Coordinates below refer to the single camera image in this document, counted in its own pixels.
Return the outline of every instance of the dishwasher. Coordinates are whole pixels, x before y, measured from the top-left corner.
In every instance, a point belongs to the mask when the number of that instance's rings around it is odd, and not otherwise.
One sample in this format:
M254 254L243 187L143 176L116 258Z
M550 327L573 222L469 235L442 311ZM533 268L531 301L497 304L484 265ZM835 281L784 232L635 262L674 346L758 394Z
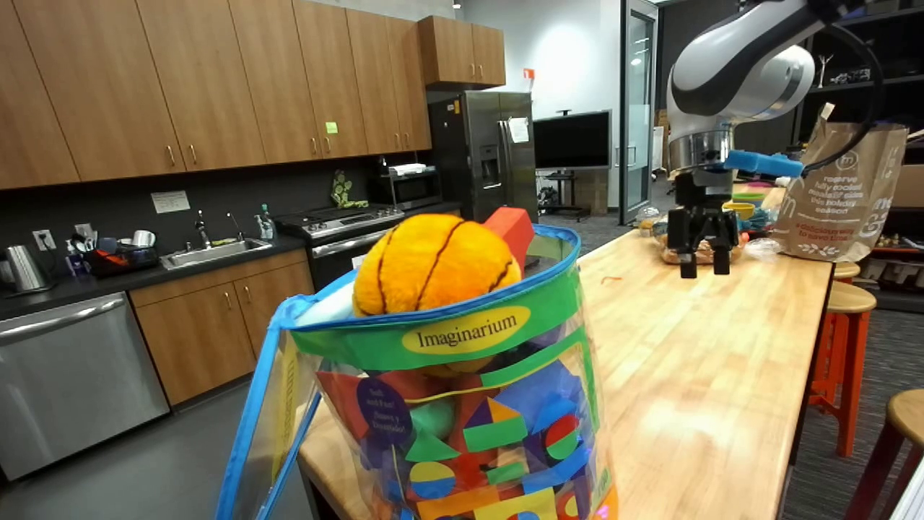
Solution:
M0 467L7 480L168 410L123 291L0 320Z

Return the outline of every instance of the backsplash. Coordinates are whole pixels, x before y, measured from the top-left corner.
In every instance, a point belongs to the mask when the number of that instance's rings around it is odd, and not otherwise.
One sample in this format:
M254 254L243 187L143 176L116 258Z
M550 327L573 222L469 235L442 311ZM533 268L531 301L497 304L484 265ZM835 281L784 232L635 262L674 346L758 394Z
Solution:
M238 232L256 238L254 215L261 203L270 215L303 215L305 207L332 204L328 183L337 171L352 180L352 193L361 199L365 196L365 176L377 171L377 158L0 191L0 245L23 243L29 251L38 251L30 232L51 228L54 245L64 251L71 225L90 222L101 238L130 238L134 228L149 228L158 235L160 251L179 251L186 243L202 245L194 228L199 207L210 238L233 238ZM185 191L191 212L155 215L149 203L152 191Z

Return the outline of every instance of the oven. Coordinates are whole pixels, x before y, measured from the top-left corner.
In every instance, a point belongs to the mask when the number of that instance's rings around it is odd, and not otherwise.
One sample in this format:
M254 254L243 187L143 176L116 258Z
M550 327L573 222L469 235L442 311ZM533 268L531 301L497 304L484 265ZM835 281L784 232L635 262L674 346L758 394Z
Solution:
M318 207L293 220L276 220L283 235L305 241L315 291L358 268L365 251L383 238L403 212L396 204L373 207Z

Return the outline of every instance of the countertop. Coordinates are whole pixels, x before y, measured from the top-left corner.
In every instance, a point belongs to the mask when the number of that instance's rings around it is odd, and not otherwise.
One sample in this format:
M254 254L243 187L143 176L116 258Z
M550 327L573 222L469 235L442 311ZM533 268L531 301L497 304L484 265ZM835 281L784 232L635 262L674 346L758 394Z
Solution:
M777 518L832 265L745 254L680 281L627 235L579 258L579 281L617 518ZM299 463L341 518L370 518L326 408Z
M202 272L212 272L223 265L247 262L256 258L270 258L270 254L283 254L283 251L293 251L293 248L305 248L305 241L280 235L270 248L238 254L238 258L224 258L217 262L202 262L202 265L191 265L191 268L179 268L179 272L168 272L160 265L152 265L143 272L126 272L126 274L116 274L116 278L103 278L103 281L65 278L65 281L51 284L48 291L35 291L35 294L16 294L7 288L7 291L0 291L0 317L51 308L59 304L71 304L71 301L82 301L82 297L95 297L95 294L107 294L107 291L130 291L130 288L140 288L140 287L155 287L165 281L179 281L179 278L191 278L191 274L202 274Z

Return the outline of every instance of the bottle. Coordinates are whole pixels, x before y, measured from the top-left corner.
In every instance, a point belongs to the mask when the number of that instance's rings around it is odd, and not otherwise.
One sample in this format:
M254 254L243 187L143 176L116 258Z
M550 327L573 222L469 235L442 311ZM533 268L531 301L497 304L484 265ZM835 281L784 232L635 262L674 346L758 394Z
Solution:
M269 241L269 243L276 241L276 222L270 220L266 203L260 204L256 225L260 225L260 241Z

